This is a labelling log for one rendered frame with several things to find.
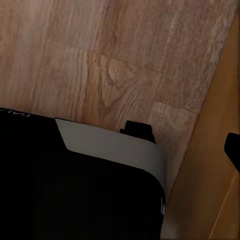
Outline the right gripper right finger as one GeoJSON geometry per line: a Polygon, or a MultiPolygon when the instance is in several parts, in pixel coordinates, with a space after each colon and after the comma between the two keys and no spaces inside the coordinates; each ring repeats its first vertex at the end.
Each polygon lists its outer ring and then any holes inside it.
{"type": "Polygon", "coordinates": [[[224,151],[231,159],[237,170],[240,172],[240,134],[228,134],[224,146],[224,151]]]}

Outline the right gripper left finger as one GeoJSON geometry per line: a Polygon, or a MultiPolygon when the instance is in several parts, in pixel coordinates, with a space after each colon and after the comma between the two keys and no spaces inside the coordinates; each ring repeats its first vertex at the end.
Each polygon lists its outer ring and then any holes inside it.
{"type": "Polygon", "coordinates": [[[22,133],[0,138],[0,193],[26,153],[22,133]]]}

